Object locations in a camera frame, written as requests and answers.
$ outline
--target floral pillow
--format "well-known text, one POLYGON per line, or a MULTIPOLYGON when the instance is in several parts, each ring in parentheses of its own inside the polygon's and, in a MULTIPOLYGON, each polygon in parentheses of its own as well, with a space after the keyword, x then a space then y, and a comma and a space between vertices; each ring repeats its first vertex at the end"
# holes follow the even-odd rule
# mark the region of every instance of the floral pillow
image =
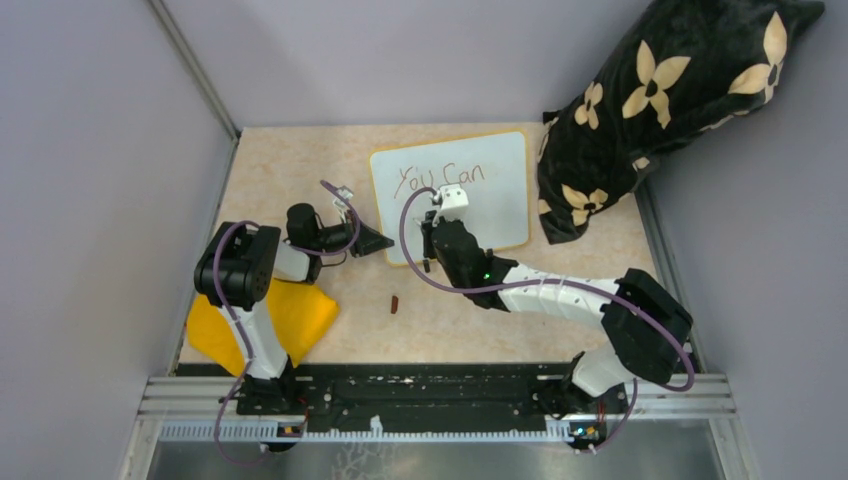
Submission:
POLYGON ((812 1, 654 0, 586 91, 543 116, 548 242, 583 235, 659 155, 771 101, 788 50, 823 12, 812 1))

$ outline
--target gray wall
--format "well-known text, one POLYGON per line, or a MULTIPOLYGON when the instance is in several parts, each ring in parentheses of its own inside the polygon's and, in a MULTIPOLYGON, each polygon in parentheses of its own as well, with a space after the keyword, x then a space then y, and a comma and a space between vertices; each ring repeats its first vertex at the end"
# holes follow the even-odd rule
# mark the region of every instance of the gray wall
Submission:
POLYGON ((143 2, 0 2, 0 477, 116 475, 225 176, 212 118, 143 2))
POLYGON ((167 3, 243 127, 539 120, 648 0, 167 3))
POLYGON ((845 478, 848 4, 791 50, 775 98, 653 178, 708 358, 763 478, 845 478))

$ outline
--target metal floor panel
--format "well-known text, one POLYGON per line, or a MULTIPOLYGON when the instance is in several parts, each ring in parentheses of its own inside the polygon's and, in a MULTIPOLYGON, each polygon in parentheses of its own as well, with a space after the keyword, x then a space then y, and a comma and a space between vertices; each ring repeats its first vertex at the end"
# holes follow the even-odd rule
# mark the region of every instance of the metal floor panel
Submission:
MULTIPOLYGON (((230 456, 256 458, 256 445, 225 444, 230 456)), ((258 467, 224 461, 214 444, 160 442, 150 480, 531 480, 722 478, 706 421, 632 422, 597 456, 565 446, 514 444, 301 444, 258 467)))

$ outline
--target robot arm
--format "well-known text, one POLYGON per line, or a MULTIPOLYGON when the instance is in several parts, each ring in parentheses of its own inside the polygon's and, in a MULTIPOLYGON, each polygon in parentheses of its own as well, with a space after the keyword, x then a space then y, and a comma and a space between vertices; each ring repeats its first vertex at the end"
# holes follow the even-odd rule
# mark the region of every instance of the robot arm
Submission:
MULTIPOLYGON (((277 227, 256 226, 256 230, 249 230, 245 222, 225 222, 195 269, 195 289, 206 295, 209 303, 218 307, 227 319, 245 363, 253 360, 246 373, 249 379, 247 385, 279 382, 289 362, 288 354, 277 341, 265 302, 272 278, 312 284, 321 271, 323 256, 345 251, 345 255, 349 252, 353 257, 362 257, 394 245, 391 239, 356 217, 348 202, 353 197, 349 189, 325 188, 337 197, 333 205, 341 217, 340 223, 325 226, 308 203, 298 203, 289 208, 286 222, 288 241, 280 240, 282 232, 277 227), (229 237, 224 238, 227 233, 230 233, 229 237), (226 301, 237 319, 225 311, 214 285, 216 272, 213 260, 222 242, 217 273, 226 301)), ((272 393, 281 390, 276 387, 268 389, 272 393)))
POLYGON ((462 222, 468 196, 459 185, 442 186, 433 198, 436 209, 427 212, 421 231, 424 255, 436 259, 451 285, 459 289, 497 287, 538 281, 521 287, 465 294, 482 308, 506 312, 539 312, 578 321, 602 330, 610 343, 576 360, 568 388, 590 397, 634 377, 664 384, 671 378, 678 356, 668 341, 629 309, 608 296, 629 299, 683 343, 692 318, 650 275, 630 269, 618 279, 585 279, 543 272, 484 251, 462 222))

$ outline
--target cream flower pattern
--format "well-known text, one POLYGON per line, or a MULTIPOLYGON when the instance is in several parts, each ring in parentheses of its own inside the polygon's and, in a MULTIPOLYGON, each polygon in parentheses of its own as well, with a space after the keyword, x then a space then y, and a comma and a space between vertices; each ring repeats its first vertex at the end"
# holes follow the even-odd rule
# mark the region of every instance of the cream flower pattern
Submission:
POLYGON ((707 130, 715 130, 716 128, 718 128, 718 127, 724 125, 725 123, 729 122, 731 119, 736 118, 736 117, 741 117, 743 115, 748 115, 749 113, 751 113, 751 112, 749 112, 748 110, 742 110, 741 112, 731 113, 730 115, 722 118, 721 120, 717 121, 716 123, 714 123, 712 125, 707 125, 706 127, 702 128, 701 131, 706 132, 707 130))
POLYGON ((765 92, 765 105, 774 96, 774 87, 780 81, 780 71, 783 70, 783 57, 786 56, 786 28, 780 20, 780 15, 774 12, 771 16, 766 33, 763 37, 763 50, 766 52, 768 64, 758 63, 740 73, 727 93, 754 95, 765 92))
POLYGON ((571 219, 575 227, 579 227, 586 223, 590 213, 595 213, 604 206, 609 195, 607 192, 596 189, 587 197, 585 193, 578 192, 568 185, 562 186, 562 195, 565 200, 571 205, 571 219))
POLYGON ((598 113, 595 111, 595 106, 601 103, 604 98, 604 87, 600 83, 592 82, 586 93, 583 94, 583 105, 577 107, 574 112, 574 121, 577 125, 585 125, 589 123, 589 128, 595 130, 600 122, 598 121, 598 113))
POLYGON ((551 129, 554 128, 554 125, 556 125, 556 122, 558 121, 559 115, 557 115, 556 117, 554 117, 553 120, 548 122, 548 130, 545 131, 545 136, 542 137, 542 144, 539 146, 539 158, 536 159, 537 162, 542 161, 542 153, 544 153, 545 148, 548 146, 548 137, 551 136, 551 129))
POLYGON ((544 215, 551 211, 551 206, 548 205, 547 200, 544 198, 539 199, 539 215, 544 215))
POLYGON ((648 157, 637 158, 636 160, 633 161, 633 170, 636 170, 637 172, 639 170, 644 170, 650 164, 651 164, 651 161, 648 160, 648 157))
POLYGON ((683 75, 689 60, 691 57, 669 57, 657 65, 651 47, 642 40, 636 53, 636 75, 642 86, 637 87, 624 102, 621 107, 622 116, 635 117, 650 103, 657 112, 657 121, 665 129, 671 121, 668 95, 665 91, 683 75))

